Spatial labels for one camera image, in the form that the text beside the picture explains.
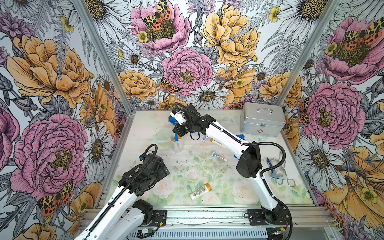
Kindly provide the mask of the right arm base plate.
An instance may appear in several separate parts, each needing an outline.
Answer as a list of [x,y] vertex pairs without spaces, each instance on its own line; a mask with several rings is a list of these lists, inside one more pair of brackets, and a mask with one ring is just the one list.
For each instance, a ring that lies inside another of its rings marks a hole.
[[251,226],[288,226],[292,223],[286,209],[278,214],[263,209],[248,209],[245,217]]

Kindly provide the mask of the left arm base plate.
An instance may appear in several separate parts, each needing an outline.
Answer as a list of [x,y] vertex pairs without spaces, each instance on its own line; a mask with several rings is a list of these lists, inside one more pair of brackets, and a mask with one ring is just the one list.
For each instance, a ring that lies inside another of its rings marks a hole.
[[152,217],[147,224],[143,223],[142,227],[165,227],[167,223],[167,210],[153,210]]

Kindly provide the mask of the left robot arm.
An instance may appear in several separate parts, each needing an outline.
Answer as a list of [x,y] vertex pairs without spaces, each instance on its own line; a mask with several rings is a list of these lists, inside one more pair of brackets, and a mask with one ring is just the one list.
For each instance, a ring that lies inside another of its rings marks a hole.
[[151,221],[153,206],[138,198],[170,174],[157,151],[156,144],[146,148],[139,156],[142,163],[123,174],[111,198],[76,240],[123,240]]

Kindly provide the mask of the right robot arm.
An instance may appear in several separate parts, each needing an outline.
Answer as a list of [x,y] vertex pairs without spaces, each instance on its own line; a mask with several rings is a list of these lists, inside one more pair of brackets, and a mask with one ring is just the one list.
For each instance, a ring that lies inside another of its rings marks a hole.
[[[218,141],[238,158],[236,169],[241,176],[251,180],[261,202],[264,213],[262,219],[269,224],[276,223],[281,217],[285,205],[273,195],[264,178],[264,173],[280,167],[285,162],[285,149],[272,142],[249,143],[229,132],[211,116],[202,116],[193,105],[184,106],[176,103],[170,116],[177,121],[173,129],[175,134],[180,137],[188,133],[202,134]],[[263,145],[274,146],[281,151],[282,159],[277,165],[263,169],[260,150],[260,146]]]

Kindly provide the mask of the clear plastic cup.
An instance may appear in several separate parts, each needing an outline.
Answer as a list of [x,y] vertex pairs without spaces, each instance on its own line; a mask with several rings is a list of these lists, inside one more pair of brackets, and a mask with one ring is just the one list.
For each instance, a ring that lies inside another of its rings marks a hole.
[[183,144],[180,143],[181,139],[178,141],[178,142],[172,142],[172,150],[175,152],[175,153],[180,153],[183,151],[184,149],[184,146]]

